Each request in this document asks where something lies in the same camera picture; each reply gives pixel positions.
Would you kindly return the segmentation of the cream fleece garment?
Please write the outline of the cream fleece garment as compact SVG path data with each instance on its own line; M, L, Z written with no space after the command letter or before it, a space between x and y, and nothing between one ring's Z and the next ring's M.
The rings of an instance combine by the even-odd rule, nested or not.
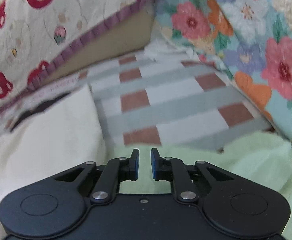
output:
M0 136L0 202L16 189L86 161L106 161L89 85Z

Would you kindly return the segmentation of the bear print quilt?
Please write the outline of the bear print quilt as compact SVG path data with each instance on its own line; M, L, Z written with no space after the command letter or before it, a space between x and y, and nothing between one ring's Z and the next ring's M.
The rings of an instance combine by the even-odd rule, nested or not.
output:
M154 0L0 0L0 114L84 66L144 47Z

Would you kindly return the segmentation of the black garment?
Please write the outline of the black garment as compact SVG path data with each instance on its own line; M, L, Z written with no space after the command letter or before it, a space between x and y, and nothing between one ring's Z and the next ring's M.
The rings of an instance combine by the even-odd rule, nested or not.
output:
M56 102L60 101L61 99L63 99L64 97L68 96L70 94L70 92L68 93L64 93L61 94L59 96L57 96L56 98L50 99L50 100L46 100L43 101L42 103L40 103L38 106L36 106L33 109L29 109L25 112L23 112L20 117L17 119L17 121L13 124L13 126L10 128L10 132L12 132L15 128L17 128L17 126L19 126L19 124L21 124L24 120L26 120L27 118L29 118L30 116L39 114L41 112L44 112L46 109L48 109L49 107L51 107L52 105L54 105Z

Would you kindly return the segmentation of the checkered bed sheet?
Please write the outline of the checkered bed sheet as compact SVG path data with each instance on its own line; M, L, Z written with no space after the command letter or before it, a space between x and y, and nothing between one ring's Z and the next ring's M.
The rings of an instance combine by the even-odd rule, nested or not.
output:
M143 51L79 74L88 83L108 147L136 143L220 150L271 123L214 67Z

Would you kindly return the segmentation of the floral blanket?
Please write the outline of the floral blanket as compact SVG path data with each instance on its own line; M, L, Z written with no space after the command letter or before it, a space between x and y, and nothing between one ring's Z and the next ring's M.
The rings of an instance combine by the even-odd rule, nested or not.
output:
M292 141L292 0L159 0L159 32L226 73Z

